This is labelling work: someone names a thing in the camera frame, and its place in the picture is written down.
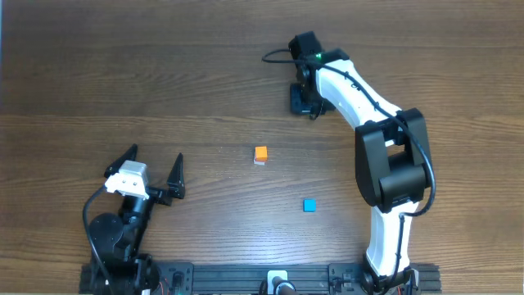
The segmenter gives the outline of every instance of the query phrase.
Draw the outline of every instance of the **orange cube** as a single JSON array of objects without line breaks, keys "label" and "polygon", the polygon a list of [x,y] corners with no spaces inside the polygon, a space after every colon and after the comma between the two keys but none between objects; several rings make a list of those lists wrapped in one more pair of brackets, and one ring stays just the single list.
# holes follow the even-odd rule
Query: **orange cube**
[{"label": "orange cube", "polygon": [[268,160],[268,147],[255,147],[255,162],[265,163]]}]

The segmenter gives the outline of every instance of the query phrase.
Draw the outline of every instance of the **wood grain surface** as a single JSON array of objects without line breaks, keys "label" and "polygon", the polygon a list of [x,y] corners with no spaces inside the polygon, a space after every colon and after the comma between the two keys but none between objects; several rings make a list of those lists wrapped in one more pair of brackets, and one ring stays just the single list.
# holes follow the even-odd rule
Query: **wood grain surface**
[{"label": "wood grain surface", "polygon": [[411,260],[439,265],[447,293],[521,293],[523,28],[517,0],[4,0],[0,292],[77,292],[82,207],[132,143],[159,185],[185,156],[187,196],[155,209],[143,244],[157,260],[361,261],[351,127],[290,114],[294,66],[260,62],[315,30],[427,118],[438,193]]}]

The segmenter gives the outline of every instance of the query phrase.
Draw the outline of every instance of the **blue square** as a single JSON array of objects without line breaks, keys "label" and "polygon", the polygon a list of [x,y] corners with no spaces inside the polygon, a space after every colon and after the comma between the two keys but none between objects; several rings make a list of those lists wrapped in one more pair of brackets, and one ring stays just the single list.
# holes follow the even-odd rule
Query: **blue square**
[{"label": "blue square", "polygon": [[304,200],[304,212],[315,212],[317,210],[317,202],[311,199]]}]

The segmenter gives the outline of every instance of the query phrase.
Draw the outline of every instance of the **wooden tabletop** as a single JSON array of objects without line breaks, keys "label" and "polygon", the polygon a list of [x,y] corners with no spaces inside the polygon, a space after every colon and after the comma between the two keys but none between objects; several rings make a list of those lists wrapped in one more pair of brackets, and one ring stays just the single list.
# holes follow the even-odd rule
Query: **wooden tabletop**
[{"label": "wooden tabletop", "polygon": [[159,186],[184,154],[186,198],[155,208],[142,247],[156,260],[361,261],[353,130],[292,115],[294,66],[260,62],[307,30],[427,119],[438,192],[411,260],[439,265],[445,292],[522,292],[522,28],[524,2],[504,0],[4,1],[0,292],[78,291],[82,207],[132,143]]}]

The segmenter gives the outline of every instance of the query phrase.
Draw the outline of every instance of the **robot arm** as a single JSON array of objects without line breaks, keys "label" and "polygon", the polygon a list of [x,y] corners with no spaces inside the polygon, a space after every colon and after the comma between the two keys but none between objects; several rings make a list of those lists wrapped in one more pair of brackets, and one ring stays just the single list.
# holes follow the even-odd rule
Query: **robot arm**
[{"label": "robot arm", "polygon": [[[296,63],[297,79],[291,85],[291,111],[309,114],[316,119],[326,111],[337,109],[355,130],[355,170],[359,190],[371,208],[371,239],[364,264],[373,281],[373,290],[394,287],[407,279],[394,276],[401,212],[413,213],[422,200],[429,180],[421,155],[402,129],[380,111],[344,75],[322,64],[352,76],[371,98],[392,116],[400,119],[416,133],[424,150],[429,154],[426,126],[422,114],[416,110],[401,111],[375,92],[357,73],[353,62],[340,49],[324,52],[313,32],[297,35],[289,49],[294,60],[312,61]],[[400,154],[388,156],[386,147],[404,145]],[[409,268],[408,243],[411,217],[405,217],[400,249],[399,272]]]}]

